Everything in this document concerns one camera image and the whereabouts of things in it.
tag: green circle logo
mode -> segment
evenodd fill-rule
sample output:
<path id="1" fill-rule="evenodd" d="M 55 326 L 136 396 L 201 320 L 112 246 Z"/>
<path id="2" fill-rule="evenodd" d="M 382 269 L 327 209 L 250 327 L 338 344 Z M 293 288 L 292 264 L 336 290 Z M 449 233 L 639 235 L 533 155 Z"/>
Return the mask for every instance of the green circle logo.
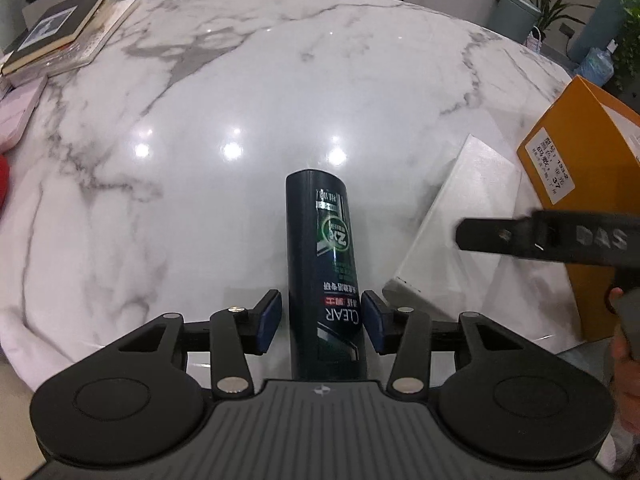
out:
<path id="1" fill-rule="evenodd" d="M 346 251 L 349 249 L 349 231 L 347 224 L 337 216 L 329 216 L 322 222 L 322 238 L 329 244 L 329 247 L 336 251 Z"/>

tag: wall outlet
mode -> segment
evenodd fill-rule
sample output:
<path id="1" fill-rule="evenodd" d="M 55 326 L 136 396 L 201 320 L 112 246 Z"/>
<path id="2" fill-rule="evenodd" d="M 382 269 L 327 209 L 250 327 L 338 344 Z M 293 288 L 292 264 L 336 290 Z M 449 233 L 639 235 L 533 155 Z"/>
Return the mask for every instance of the wall outlet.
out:
<path id="1" fill-rule="evenodd" d="M 569 27 L 569 25 L 567 25 L 566 23 L 562 23 L 560 25 L 560 32 L 562 32 L 569 39 L 571 39 L 575 34 L 575 30 Z"/>

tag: hand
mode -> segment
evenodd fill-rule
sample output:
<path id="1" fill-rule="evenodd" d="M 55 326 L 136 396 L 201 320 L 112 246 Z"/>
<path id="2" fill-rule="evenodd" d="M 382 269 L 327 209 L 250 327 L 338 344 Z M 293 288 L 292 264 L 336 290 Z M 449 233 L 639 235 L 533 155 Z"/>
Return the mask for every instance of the hand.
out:
<path id="1" fill-rule="evenodd" d="M 620 288 L 614 288 L 609 301 L 623 295 Z M 614 360 L 613 396 L 618 405 L 620 424 L 632 434 L 640 434 L 640 362 L 631 358 L 631 348 L 618 325 L 611 341 L 611 356 Z"/>

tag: round black disc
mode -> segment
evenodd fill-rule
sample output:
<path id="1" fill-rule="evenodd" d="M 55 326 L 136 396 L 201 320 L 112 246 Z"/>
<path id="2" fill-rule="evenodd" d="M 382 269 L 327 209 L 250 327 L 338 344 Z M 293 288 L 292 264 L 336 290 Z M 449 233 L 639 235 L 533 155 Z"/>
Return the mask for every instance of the round black disc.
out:
<path id="1" fill-rule="evenodd" d="M 31 401 L 44 450 L 64 462 L 119 466 L 142 462 L 187 439 L 200 422 L 200 385 L 169 363 L 137 357 L 68 368 Z"/>
<path id="2" fill-rule="evenodd" d="M 504 351 L 472 360 L 442 385 L 442 420 L 466 446 L 510 464 L 594 456 L 612 423 L 612 399 L 596 379 L 545 357 Z"/>

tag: black book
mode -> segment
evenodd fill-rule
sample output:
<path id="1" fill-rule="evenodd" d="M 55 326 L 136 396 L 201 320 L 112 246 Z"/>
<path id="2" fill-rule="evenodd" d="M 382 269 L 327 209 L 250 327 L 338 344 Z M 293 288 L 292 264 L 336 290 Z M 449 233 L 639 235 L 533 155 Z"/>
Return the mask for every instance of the black book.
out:
<path id="1" fill-rule="evenodd" d="M 65 0 L 49 8 L 2 67 L 10 74 L 74 41 L 103 0 Z"/>

